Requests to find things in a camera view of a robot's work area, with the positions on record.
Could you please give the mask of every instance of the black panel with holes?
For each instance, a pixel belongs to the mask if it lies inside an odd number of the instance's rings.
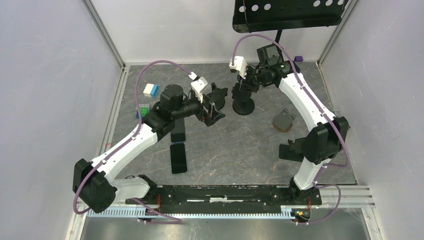
[[[335,26],[348,0],[235,0],[238,33]]]

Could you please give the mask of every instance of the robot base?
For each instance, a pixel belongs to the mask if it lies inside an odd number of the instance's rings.
[[[232,102],[232,109],[236,114],[246,116],[255,110],[255,102],[248,98],[247,100],[234,100]]]

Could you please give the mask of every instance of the purple object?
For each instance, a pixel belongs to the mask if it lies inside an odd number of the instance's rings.
[[[295,62],[303,62],[304,61],[304,57],[303,56],[295,56],[294,57],[294,61]]]

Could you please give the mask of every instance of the phone screen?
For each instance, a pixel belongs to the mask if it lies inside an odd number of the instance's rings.
[[[175,127],[171,130],[171,143],[179,144],[186,141],[186,126],[184,118],[175,120]]]
[[[187,172],[186,147],[184,143],[172,144],[171,153],[171,171],[172,174],[183,174]]]

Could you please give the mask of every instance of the gray wall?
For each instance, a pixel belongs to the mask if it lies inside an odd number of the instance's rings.
[[[388,239],[424,233],[424,1],[361,0],[323,63]]]
[[[0,239],[63,239],[120,70],[80,0],[1,1],[0,35]]]

